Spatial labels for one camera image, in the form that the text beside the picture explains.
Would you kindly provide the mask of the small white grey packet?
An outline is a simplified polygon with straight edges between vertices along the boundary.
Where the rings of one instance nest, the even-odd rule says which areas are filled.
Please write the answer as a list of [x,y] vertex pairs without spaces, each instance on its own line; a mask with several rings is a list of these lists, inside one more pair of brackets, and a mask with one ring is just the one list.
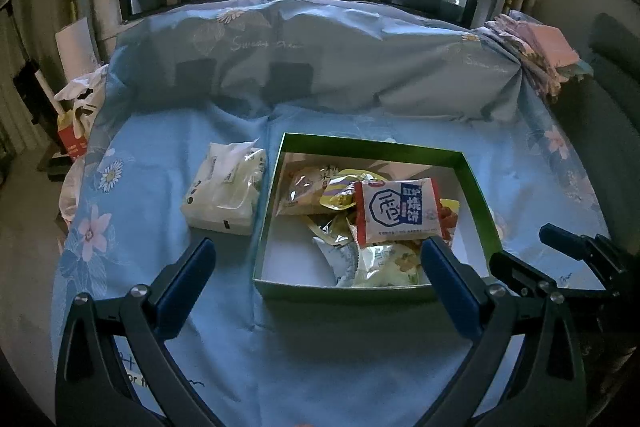
[[312,243],[316,245],[323,258],[331,268],[336,287],[350,287],[354,283],[357,262],[358,248],[354,242],[344,245],[330,245],[319,237],[314,237]]

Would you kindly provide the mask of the white floral snack packet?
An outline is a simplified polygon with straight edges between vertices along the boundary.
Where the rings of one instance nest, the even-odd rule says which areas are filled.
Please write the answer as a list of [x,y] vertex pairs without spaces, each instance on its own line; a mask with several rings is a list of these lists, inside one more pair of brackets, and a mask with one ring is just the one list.
[[408,287],[420,284],[416,250],[401,243],[384,243],[358,249],[355,287]]

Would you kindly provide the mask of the yellow dried meat packet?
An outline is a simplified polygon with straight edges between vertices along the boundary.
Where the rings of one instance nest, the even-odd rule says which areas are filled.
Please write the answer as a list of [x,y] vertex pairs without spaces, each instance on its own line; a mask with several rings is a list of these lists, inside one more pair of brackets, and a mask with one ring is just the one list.
[[454,238],[458,224],[458,212],[460,210],[460,202],[455,199],[442,198],[438,210],[439,222],[442,227],[442,238],[448,244]]

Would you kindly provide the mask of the red and white biscuit packet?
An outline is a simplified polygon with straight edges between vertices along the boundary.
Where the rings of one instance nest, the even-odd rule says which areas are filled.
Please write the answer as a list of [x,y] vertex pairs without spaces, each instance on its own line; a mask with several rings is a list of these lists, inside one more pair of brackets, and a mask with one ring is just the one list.
[[432,178],[357,182],[358,245],[442,237],[439,218],[442,205],[438,196],[437,184]]

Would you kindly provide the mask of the black sesame paste packet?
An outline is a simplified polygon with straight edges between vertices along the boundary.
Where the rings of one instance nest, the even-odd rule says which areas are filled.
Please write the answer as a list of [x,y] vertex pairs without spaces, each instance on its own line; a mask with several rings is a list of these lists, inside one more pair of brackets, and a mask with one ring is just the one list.
[[344,246],[354,240],[344,212],[304,216],[303,222],[318,239],[330,246]]

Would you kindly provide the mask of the beige barcode snack bag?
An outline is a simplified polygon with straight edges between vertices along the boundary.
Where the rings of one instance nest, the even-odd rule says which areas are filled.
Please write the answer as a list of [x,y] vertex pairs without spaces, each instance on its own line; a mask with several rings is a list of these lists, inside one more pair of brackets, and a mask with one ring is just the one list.
[[385,181],[384,176],[363,169],[340,170],[326,184],[319,198],[320,205],[332,211],[343,211],[356,205],[356,183],[366,181]]

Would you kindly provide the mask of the green cardboard box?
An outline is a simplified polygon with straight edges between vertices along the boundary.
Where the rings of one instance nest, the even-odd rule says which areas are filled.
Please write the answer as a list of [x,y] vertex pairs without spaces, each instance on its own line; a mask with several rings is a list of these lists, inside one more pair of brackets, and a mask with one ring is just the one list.
[[489,280],[489,259],[502,251],[497,228],[465,156],[455,150],[419,145],[286,132],[272,157],[269,197],[262,218],[253,281],[262,298],[296,303],[427,303],[435,299],[424,275],[405,287],[344,288],[312,243],[298,216],[280,215],[279,202],[299,168],[335,165],[378,171],[397,179],[426,176],[442,198],[460,202],[451,249],[457,258]]

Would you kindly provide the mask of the dark grey sofa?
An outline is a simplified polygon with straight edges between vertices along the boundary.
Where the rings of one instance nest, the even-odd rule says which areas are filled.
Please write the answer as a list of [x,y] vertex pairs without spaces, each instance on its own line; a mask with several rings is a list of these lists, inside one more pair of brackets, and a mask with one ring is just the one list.
[[552,106],[596,193],[611,239],[639,251],[639,38],[611,15],[588,38],[593,75],[564,84]]

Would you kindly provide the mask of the white tissue pack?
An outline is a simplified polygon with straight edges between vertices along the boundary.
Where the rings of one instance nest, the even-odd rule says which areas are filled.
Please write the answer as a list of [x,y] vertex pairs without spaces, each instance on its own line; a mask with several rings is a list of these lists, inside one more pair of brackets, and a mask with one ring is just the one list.
[[266,161],[255,141],[209,143],[180,207],[189,227],[252,234]]

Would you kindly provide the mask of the beige clear-window snack bag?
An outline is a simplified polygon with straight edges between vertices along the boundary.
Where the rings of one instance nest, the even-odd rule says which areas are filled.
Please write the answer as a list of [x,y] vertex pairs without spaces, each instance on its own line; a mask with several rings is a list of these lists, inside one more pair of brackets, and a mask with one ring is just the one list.
[[288,177],[282,191],[278,213],[282,216],[303,216],[326,213],[320,197],[331,179],[337,174],[335,165],[315,165],[300,168]]

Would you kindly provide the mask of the folded pink floral cloth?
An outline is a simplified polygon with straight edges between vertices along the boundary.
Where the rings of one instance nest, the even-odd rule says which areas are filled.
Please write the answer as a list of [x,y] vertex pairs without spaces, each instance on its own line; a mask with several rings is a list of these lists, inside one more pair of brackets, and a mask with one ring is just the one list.
[[558,98],[565,83],[593,76],[592,67],[568,43],[562,31],[510,10],[478,30],[515,55],[535,92],[547,101]]

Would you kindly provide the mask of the red white box clutter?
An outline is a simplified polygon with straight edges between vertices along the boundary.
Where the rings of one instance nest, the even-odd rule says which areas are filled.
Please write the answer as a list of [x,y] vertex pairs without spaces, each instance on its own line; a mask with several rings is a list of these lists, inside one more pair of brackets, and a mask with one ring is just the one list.
[[94,54],[88,20],[83,17],[55,34],[65,84],[54,91],[30,57],[13,78],[33,124],[40,124],[70,158],[84,156],[96,115],[105,98],[107,66]]

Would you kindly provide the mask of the light blue floral bedsheet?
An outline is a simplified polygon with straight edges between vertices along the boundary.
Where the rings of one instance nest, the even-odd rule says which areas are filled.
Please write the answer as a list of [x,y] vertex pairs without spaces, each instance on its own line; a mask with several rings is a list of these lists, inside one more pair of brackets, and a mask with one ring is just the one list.
[[[510,253],[555,279],[554,223],[606,226],[576,150],[493,41],[382,5],[243,0],[152,16],[118,38],[55,273],[51,341],[74,297],[119,297],[189,245],[180,204],[209,143],[286,132],[461,152]],[[217,234],[216,270],[169,350],[230,426],[411,426],[469,343],[437,303],[262,300],[256,242]]]

